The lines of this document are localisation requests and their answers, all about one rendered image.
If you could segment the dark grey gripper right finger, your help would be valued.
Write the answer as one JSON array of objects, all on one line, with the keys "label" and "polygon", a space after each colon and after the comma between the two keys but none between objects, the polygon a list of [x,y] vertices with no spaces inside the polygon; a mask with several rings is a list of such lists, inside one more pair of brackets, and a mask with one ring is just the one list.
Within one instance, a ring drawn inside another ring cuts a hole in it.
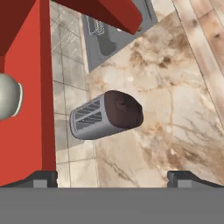
[{"label": "dark grey gripper right finger", "polygon": [[221,185],[201,179],[191,171],[168,171],[167,178],[167,186],[172,188],[199,188],[205,186],[221,188]]}]

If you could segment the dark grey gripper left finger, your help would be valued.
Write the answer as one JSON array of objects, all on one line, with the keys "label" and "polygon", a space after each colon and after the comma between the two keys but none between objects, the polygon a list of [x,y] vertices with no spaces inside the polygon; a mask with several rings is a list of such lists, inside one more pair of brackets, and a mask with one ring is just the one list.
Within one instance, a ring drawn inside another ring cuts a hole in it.
[{"label": "dark grey gripper left finger", "polygon": [[57,188],[58,173],[56,171],[35,171],[25,179],[9,183],[5,187],[18,188]]}]

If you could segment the red cabinet door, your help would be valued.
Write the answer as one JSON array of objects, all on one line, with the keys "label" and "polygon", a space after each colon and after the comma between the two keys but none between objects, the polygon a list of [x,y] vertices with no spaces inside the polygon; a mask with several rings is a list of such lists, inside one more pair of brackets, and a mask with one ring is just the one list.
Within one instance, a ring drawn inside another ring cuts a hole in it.
[{"label": "red cabinet door", "polygon": [[22,84],[19,113],[0,122],[0,186],[56,169],[49,0],[0,0],[0,72]]}]

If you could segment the round grey cabinet knob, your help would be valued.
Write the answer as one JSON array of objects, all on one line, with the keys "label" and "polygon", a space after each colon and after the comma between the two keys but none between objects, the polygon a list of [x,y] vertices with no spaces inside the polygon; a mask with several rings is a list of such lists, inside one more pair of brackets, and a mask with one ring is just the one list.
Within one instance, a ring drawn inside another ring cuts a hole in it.
[{"label": "round grey cabinet knob", "polygon": [[22,101],[22,85],[8,74],[0,73],[0,121],[16,116]]}]

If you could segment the grey sink basin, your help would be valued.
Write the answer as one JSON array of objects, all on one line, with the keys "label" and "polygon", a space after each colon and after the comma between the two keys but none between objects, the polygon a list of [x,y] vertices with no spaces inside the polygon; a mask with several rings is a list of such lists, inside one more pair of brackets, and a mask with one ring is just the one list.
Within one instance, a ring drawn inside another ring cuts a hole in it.
[{"label": "grey sink basin", "polygon": [[89,72],[96,69],[158,22],[151,0],[132,0],[132,2],[143,16],[142,30],[137,31],[135,35],[97,21],[92,17],[81,16]]}]

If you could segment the grey and brown toaster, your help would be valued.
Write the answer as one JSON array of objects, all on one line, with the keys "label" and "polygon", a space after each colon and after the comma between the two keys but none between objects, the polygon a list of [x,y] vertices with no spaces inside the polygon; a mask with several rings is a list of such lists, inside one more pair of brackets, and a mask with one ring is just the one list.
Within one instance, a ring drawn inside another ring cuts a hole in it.
[{"label": "grey and brown toaster", "polygon": [[71,133],[80,140],[95,140],[139,127],[143,107],[131,95],[109,90],[70,113]]}]

